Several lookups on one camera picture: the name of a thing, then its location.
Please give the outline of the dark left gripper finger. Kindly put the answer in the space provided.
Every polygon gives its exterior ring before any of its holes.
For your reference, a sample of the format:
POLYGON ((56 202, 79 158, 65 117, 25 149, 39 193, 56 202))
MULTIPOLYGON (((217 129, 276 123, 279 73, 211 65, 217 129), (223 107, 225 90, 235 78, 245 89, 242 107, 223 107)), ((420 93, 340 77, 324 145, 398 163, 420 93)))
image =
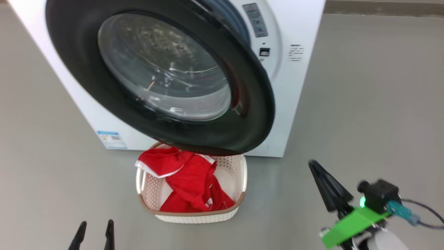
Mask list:
POLYGON ((105 230, 105 247, 104 250, 115 250, 115 238, 114 238, 114 222, 112 219, 108 220, 107 228, 105 230))
POLYGON ((76 234, 73 237, 73 240, 71 241, 70 246, 68 247, 68 250, 80 250, 80 246, 82 242, 84 241, 85 233, 87 229, 87 222, 84 220, 80 225, 76 232, 76 234))

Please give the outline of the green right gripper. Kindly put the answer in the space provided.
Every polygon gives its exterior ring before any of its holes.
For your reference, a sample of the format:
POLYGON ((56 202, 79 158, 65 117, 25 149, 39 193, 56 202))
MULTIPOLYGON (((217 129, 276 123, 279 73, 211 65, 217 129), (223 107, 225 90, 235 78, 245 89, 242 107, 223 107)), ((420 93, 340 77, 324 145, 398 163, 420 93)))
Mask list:
POLYGON ((320 233, 325 248, 369 250, 366 245, 368 239, 357 243, 357 238, 366 231, 381 228, 384 220, 391 214, 388 212, 379 214, 367 207, 350 206, 349 202, 354 197, 319 162, 310 160, 309 169, 327 211, 338 213, 338 222, 332 228, 323 229, 320 233))

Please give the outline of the black round washer door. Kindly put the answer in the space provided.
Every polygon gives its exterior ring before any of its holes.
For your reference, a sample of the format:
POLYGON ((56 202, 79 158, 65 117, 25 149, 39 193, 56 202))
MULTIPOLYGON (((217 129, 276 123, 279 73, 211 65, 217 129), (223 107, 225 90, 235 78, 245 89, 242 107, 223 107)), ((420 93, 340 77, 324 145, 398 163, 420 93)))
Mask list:
POLYGON ((203 0, 46 0, 71 75, 139 132, 203 155, 240 155, 271 131, 275 102, 249 45, 203 0))

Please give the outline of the white front-load washing machine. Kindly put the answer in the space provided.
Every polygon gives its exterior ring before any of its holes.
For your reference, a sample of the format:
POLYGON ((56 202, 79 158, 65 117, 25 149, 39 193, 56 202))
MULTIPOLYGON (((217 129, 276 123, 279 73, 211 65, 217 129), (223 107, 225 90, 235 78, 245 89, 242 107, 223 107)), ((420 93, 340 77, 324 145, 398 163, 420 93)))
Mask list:
MULTIPOLYGON (((275 116, 270 133, 259 146, 245 152, 246 155, 282 158, 288 151, 290 135, 295 131, 304 104, 307 73, 327 1, 230 0, 248 27, 251 40, 249 47, 267 73, 275 102, 275 116), (254 35, 242 7, 250 3, 258 4, 268 31, 267 37, 254 35)), ((161 142, 139 132, 107 111, 71 75, 49 36, 45 19, 46 0, 7 2, 95 134, 97 135, 97 131, 120 134, 127 149, 111 150, 144 151, 161 142)))

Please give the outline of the white laundry basket brown rim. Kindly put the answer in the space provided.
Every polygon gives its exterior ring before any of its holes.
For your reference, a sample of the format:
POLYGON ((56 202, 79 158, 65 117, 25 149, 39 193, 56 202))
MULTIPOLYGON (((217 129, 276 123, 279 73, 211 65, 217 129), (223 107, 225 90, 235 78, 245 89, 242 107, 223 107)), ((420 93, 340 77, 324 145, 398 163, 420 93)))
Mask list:
MULTIPOLYGON (((163 143, 154 144, 152 148, 169 148, 163 143)), ((162 212, 160 207, 172 192, 165 178, 154 176, 137 168, 136 189, 143 207, 158 219, 168 223, 207 224, 219 223, 231 219, 242 203, 247 187, 247 163, 243 155, 218 157, 208 155, 217 161, 214 175, 222 189, 229 195, 235 205, 229 209, 212 212, 162 212)))

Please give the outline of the grey rubber door gasket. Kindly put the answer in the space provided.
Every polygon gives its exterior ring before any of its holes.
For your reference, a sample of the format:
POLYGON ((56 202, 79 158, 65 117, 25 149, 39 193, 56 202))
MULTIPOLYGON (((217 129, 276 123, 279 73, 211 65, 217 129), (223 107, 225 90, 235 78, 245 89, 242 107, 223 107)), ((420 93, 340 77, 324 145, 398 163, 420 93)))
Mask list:
POLYGON ((220 14, 222 19, 230 25, 233 30, 235 30, 243 41, 251 46, 250 34, 248 27, 235 6, 230 2, 230 0, 203 0, 206 4, 220 14))

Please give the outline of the blue white energy sticker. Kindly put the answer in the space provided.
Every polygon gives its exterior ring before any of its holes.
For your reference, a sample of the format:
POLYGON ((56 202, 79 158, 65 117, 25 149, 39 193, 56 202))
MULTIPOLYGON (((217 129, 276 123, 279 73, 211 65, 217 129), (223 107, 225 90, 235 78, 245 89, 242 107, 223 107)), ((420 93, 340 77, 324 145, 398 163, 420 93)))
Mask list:
POLYGON ((128 149, 118 132, 97 131, 100 141, 107 149, 128 149))

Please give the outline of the grey warning label sticker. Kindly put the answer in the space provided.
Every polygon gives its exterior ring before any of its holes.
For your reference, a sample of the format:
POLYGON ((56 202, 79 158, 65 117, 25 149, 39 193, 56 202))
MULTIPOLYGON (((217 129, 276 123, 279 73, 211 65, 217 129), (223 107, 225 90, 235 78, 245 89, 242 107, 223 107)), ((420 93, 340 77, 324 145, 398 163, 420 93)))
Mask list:
POLYGON ((257 3, 245 4, 242 6, 248 19, 252 25, 254 35, 256 38, 265 38, 268 36, 268 31, 265 25, 265 21, 260 12, 257 3))

